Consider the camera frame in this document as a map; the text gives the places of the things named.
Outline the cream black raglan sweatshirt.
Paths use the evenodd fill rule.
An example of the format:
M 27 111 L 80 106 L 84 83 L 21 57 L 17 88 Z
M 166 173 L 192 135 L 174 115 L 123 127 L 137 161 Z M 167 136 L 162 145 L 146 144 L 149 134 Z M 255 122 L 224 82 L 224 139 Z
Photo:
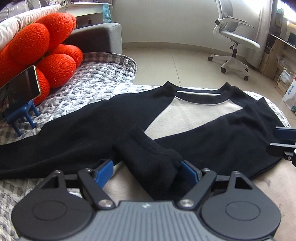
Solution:
M 268 99 L 166 83 L 1 146 L 20 240 L 295 240 L 295 139 Z

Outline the wooden desk shelf unit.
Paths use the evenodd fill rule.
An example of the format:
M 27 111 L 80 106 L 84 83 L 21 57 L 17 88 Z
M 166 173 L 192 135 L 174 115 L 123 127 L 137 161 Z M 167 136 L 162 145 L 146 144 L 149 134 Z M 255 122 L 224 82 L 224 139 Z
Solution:
M 276 11 L 270 25 L 259 71 L 275 81 L 275 89 L 284 95 L 295 78 L 295 21 Z

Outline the grey checked quilted bedcover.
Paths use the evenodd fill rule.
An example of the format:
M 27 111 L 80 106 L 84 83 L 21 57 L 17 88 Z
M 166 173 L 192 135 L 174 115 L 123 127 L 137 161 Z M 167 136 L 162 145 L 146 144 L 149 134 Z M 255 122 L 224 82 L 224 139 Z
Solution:
M 273 130 L 289 123 L 265 97 L 229 83 L 190 89 L 132 83 L 135 62 L 90 53 L 72 79 L 38 106 L 37 128 L 17 137 L 1 125 L 1 240 L 16 240 L 14 206 L 54 170 L 76 174 L 115 164 L 106 191 L 119 200 L 178 201 L 190 185 L 186 160 L 219 175 L 252 180 L 281 211 L 276 240 L 295 240 L 295 167 L 272 157 Z

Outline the blue stool phone stand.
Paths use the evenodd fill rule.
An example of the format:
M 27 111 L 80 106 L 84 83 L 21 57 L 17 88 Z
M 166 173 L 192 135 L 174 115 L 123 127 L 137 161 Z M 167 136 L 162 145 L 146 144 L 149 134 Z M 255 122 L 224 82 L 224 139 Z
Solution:
M 26 103 L 25 105 L 23 105 L 22 107 L 14 110 L 14 111 L 7 109 L 4 112 L 4 117 L 5 117 L 6 122 L 13 127 L 13 129 L 16 131 L 16 133 L 18 134 L 19 137 L 21 136 L 21 132 L 16 127 L 16 124 L 15 124 L 15 122 L 18 119 L 21 119 L 22 122 L 25 122 L 25 118 L 26 118 L 32 128 L 36 127 L 36 124 L 34 123 L 32 118 L 29 116 L 30 110 L 33 110 L 33 112 L 35 113 L 36 116 L 40 115 L 33 100 L 29 101 L 28 103 Z

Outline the smartphone playing video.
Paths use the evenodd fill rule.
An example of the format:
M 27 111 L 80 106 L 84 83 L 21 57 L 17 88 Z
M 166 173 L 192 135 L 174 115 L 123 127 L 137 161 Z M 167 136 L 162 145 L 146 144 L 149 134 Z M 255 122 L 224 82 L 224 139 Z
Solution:
M 21 108 L 41 94 L 36 67 L 28 67 L 1 88 L 1 118 Z

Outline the white grey office chair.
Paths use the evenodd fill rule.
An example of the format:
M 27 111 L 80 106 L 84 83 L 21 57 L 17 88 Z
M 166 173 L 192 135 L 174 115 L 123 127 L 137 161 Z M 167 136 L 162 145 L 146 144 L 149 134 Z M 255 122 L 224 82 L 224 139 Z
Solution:
M 224 63 L 221 65 L 220 68 L 221 73 L 226 73 L 227 68 L 233 65 L 237 68 L 238 71 L 244 74 L 243 79 L 245 81 L 248 81 L 248 66 L 236 58 L 237 48 L 238 45 L 243 45 L 251 50 L 259 50 L 260 45 L 253 40 L 234 33 L 234 31 L 237 29 L 238 25 L 244 25 L 250 28 L 252 28 L 252 26 L 248 25 L 246 21 L 235 18 L 233 16 L 233 6 L 231 1 L 217 0 L 215 1 L 215 3 L 217 5 L 218 18 L 217 20 L 215 20 L 216 25 L 213 33 L 216 36 L 221 35 L 222 37 L 226 37 L 231 42 L 233 42 L 233 45 L 230 47 L 230 49 L 232 50 L 232 55 L 221 56 L 212 54 L 208 56 L 208 61 L 212 61 L 213 59 L 223 60 Z

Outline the right grey curtain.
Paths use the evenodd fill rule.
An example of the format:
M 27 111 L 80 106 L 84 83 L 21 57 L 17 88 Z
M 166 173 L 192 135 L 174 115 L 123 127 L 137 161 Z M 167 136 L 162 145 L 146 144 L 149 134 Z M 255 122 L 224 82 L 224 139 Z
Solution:
M 248 51 L 246 61 L 254 68 L 259 68 L 268 34 L 274 30 L 277 5 L 278 1 L 252 1 L 252 8 L 259 11 L 255 27 L 255 42 L 260 45 L 260 48 Z

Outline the red flower plush cushion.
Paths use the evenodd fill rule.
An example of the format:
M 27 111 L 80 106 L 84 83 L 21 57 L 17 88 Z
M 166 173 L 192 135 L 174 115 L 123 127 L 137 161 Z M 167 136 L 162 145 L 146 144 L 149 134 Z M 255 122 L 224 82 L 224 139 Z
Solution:
M 1 50 L 1 86 L 34 65 L 41 89 L 34 100 L 38 105 L 66 84 L 83 60 L 80 48 L 63 44 L 75 27 L 73 15 L 52 13 L 17 32 Z

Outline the white desk with shelves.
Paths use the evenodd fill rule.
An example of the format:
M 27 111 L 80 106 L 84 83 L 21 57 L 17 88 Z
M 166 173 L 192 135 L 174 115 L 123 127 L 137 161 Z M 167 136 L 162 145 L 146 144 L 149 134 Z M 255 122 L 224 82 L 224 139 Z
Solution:
M 111 1 L 69 1 L 58 12 L 68 13 L 76 19 L 76 29 L 112 23 Z

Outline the grey white pillow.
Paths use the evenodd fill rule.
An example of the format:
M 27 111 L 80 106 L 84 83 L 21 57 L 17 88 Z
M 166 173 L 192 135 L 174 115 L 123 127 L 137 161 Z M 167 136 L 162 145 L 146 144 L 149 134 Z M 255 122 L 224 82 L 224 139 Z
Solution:
M 61 7 L 60 4 L 55 4 L 51 6 L 44 6 L 41 8 L 33 9 L 30 11 L 23 12 L 21 14 L 12 16 L 1 22 L 1 48 L 2 50 L 14 37 L 15 35 L 24 27 L 29 25 L 29 23 L 34 23 L 40 18 L 55 13 Z

